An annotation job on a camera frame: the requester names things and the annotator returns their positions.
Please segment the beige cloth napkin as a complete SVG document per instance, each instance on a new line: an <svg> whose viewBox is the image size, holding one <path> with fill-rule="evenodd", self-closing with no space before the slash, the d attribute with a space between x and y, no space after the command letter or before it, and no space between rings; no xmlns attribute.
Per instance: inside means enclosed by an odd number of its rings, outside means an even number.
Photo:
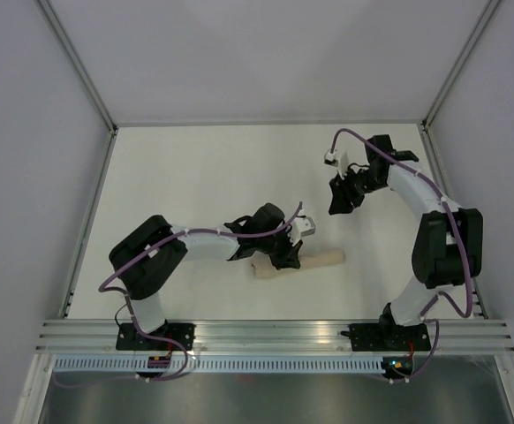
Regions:
<svg viewBox="0 0 514 424"><path fill-rule="evenodd" d="M282 266L280 269L276 268L272 261L266 257L258 257L252 260L251 266L253 276L256 279L266 280L286 276L295 272L319 269L329 266L339 265L345 262L345 251L342 248L332 248L312 254L305 254L298 257L297 267Z"/></svg>

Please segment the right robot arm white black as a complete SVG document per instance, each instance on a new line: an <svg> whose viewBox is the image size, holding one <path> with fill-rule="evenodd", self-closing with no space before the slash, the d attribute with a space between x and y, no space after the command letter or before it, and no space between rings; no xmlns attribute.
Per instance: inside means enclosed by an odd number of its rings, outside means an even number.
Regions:
<svg viewBox="0 0 514 424"><path fill-rule="evenodd" d="M360 137L367 164L349 161L330 146L324 162L336 168L330 180L329 214L350 214L370 193L390 189L418 219L412 249L413 276L387 303L376 324L352 324L344 332L356 352L430 351L427 314L446 300L462 319L472 316L472 280L481 272L483 216L463 208L426 176L410 150L397 150L388 134Z"/></svg>

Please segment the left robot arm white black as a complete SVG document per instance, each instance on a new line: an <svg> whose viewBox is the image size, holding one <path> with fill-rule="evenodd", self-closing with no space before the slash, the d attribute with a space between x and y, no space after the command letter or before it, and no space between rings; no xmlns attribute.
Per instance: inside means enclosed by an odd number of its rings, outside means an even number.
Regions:
<svg viewBox="0 0 514 424"><path fill-rule="evenodd" d="M117 336L119 351L167 350L182 345L163 312L159 292L185 261L240 261L264 254L275 270L300 269L300 248L314 234L315 224L303 208L292 217L272 203L251 216L215 228L187 228L150 216L110 252L113 279L132 316Z"/></svg>

